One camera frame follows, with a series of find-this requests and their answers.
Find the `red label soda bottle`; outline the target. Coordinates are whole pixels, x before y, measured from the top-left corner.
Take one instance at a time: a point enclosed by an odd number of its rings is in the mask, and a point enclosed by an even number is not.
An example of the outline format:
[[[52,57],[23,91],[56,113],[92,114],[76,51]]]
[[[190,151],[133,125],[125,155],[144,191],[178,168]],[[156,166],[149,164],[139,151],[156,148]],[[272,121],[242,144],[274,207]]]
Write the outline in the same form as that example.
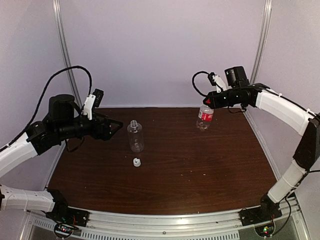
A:
[[[206,105],[202,105],[199,108],[198,117],[196,121],[196,127],[201,131],[205,131],[209,128],[213,119],[214,110]]]

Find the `clear plastic bottle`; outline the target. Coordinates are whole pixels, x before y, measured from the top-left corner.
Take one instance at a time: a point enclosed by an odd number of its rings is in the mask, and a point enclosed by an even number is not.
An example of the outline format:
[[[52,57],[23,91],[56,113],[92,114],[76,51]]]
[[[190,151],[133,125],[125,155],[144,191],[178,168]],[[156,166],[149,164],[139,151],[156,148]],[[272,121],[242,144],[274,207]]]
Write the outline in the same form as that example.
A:
[[[140,153],[144,150],[143,127],[136,120],[131,120],[127,126],[128,140],[130,149],[134,153]]]

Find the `white bottle cap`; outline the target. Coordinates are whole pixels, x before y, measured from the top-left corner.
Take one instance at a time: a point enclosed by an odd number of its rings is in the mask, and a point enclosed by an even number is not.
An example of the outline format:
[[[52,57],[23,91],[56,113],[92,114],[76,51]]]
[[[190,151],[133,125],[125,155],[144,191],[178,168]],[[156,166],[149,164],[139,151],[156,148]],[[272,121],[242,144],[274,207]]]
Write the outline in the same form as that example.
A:
[[[141,160],[139,158],[137,158],[137,157],[135,157],[133,159],[132,163],[133,163],[133,166],[136,167],[136,168],[141,166]]]

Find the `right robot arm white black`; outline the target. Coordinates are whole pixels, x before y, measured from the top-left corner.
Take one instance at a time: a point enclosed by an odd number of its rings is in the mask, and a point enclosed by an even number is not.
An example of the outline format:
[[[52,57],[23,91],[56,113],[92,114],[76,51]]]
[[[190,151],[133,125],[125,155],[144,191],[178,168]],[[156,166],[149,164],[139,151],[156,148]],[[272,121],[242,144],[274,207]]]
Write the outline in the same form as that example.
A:
[[[227,82],[213,72],[207,74],[216,90],[204,95],[204,105],[211,109],[240,105],[243,112],[251,106],[273,115],[301,136],[291,165],[261,198],[261,206],[256,210],[258,219],[266,221],[276,212],[279,202],[290,195],[311,172],[320,157],[320,116],[265,84],[251,84],[242,66],[228,68],[224,73]]]

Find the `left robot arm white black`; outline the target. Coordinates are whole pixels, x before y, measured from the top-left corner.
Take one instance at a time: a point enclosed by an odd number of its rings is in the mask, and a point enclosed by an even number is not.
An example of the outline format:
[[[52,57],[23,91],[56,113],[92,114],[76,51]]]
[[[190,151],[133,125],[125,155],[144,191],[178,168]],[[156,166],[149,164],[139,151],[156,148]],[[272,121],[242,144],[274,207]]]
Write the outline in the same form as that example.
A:
[[[0,152],[0,175],[4,176],[25,161],[40,156],[69,139],[108,141],[123,127],[123,123],[95,112],[103,92],[96,89],[80,108],[74,96],[59,94],[49,99],[48,114],[42,121],[32,122],[21,136]],[[31,191],[0,187],[0,209],[36,210],[53,213],[61,222],[72,218],[68,203],[58,190]]]

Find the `left round circuit board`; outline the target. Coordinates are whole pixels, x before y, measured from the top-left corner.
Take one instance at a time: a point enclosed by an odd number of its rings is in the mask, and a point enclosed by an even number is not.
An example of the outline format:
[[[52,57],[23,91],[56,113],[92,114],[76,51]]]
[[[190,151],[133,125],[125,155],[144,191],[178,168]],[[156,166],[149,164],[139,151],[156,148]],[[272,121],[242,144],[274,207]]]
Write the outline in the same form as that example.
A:
[[[66,239],[69,238],[75,231],[76,229],[65,225],[63,223],[56,223],[55,226],[53,227],[53,233],[56,235],[57,238],[60,239]]]

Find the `round circuit board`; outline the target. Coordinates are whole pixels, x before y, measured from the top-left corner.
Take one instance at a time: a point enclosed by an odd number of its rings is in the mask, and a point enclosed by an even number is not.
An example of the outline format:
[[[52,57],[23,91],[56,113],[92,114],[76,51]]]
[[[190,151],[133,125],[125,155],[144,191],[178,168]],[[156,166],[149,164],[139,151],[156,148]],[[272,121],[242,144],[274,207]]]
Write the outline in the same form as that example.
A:
[[[53,233],[56,235],[57,238],[60,239],[66,239],[69,238],[75,231],[76,229],[65,225],[63,223],[56,223],[55,226],[53,227]]]
[[[273,221],[259,223],[254,225],[255,233],[262,238],[268,238],[275,232],[275,223]]]

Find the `right round circuit board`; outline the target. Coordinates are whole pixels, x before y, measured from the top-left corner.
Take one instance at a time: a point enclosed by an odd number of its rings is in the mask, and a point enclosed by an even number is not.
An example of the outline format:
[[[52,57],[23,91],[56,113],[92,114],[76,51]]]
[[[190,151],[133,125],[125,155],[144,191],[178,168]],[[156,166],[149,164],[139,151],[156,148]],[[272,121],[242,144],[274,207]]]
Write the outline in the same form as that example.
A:
[[[273,221],[259,223],[254,225],[255,233],[262,238],[268,238],[275,232],[275,223]]]

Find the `right aluminium frame post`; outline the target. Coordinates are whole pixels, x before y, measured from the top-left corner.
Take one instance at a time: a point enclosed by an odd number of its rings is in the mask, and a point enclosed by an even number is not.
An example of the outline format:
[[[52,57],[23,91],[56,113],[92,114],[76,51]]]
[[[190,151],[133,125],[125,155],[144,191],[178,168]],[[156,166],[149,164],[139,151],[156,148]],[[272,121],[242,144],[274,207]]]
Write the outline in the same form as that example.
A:
[[[251,84],[254,84],[257,81],[259,70],[262,64],[263,54],[266,47],[270,24],[271,24],[271,18],[272,18],[272,2],[273,2],[272,0],[264,1],[260,35],[259,35],[256,55],[253,63],[253,68],[251,72],[251,77],[250,77]]]

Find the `aluminium frame post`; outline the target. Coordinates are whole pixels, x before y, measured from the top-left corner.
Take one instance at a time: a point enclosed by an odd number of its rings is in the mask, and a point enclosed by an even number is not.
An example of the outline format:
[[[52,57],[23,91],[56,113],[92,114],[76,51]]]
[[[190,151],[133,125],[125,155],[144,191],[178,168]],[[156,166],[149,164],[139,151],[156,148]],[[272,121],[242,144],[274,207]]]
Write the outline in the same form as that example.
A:
[[[266,47],[270,24],[271,24],[271,18],[272,18],[272,2],[273,2],[272,0],[264,1],[260,35],[259,35],[256,55],[253,63],[253,68],[251,72],[251,77],[250,77],[251,84],[254,84],[257,81],[259,70],[262,64],[263,54]]]
[[[62,59],[64,62],[64,66],[67,68],[67,67],[71,66],[71,60],[70,60],[70,56],[69,56],[67,40],[66,40],[66,36],[65,36],[65,31],[64,31],[63,17],[62,17],[62,12],[61,12],[61,3],[59,0],[53,0],[52,5],[53,5],[53,14],[54,14],[54,19],[55,19],[55,23],[56,23],[58,39],[60,42]],[[71,92],[73,93],[73,95],[75,97],[75,102],[79,106],[81,106],[82,100],[81,100],[81,97],[80,97],[80,94],[78,91],[78,87],[76,84],[74,73],[72,70],[68,70],[66,74],[67,74],[67,78],[69,81],[69,85],[71,87]]]

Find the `left aluminium frame post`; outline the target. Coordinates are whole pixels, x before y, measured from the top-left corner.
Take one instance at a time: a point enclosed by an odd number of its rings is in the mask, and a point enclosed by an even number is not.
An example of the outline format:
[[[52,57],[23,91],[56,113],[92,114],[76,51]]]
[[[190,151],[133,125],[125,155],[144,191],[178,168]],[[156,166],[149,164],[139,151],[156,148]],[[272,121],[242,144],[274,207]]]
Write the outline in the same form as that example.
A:
[[[70,56],[69,56],[67,40],[66,40],[66,36],[65,36],[65,31],[64,31],[63,17],[62,17],[62,12],[61,12],[61,3],[59,0],[53,0],[52,5],[53,5],[53,14],[54,14],[54,19],[55,19],[55,23],[56,23],[58,39],[60,42],[62,59],[64,62],[64,66],[67,68],[67,67],[71,66],[71,60],[70,60]],[[75,102],[79,106],[81,106],[82,100],[81,100],[81,97],[80,97],[80,94],[78,91],[78,87],[76,84],[74,73],[72,70],[68,70],[66,74],[67,74],[67,78],[69,81],[69,85],[71,87],[71,92],[73,93],[73,95],[75,97]]]

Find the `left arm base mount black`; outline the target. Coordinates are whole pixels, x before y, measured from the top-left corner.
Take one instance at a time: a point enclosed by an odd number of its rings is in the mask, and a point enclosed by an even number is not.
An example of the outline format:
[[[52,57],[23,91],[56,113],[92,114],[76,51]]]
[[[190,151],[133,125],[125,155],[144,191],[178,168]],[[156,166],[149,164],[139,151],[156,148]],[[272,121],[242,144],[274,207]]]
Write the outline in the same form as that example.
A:
[[[45,215],[55,222],[76,227],[86,227],[89,219],[88,211],[65,205],[55,206],[52,211],[46,212]]]

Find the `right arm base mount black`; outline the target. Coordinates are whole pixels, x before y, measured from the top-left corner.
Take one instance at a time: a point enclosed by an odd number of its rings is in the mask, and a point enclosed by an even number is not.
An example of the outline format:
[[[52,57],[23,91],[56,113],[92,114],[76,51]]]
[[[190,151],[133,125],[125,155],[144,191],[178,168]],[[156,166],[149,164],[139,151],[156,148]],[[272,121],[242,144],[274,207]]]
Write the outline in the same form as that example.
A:
[[[243,227],[268,222],[274,218],[280,218],[283,215],[279,209],[276,209],[271,213],[263,213],[261,206],[243,208],[238,214]]]

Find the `aluminium front rail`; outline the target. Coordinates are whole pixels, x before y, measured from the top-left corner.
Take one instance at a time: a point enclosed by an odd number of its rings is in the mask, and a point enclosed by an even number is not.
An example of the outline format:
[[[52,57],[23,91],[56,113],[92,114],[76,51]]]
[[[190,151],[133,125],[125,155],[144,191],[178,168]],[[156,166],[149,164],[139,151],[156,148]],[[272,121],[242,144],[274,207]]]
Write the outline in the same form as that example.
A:
[[[90,210],[69,240],[308,240],[310,235],[295,197],[280,203],[282,215],[245,225],[245,209],[185,215],[120,214]]]

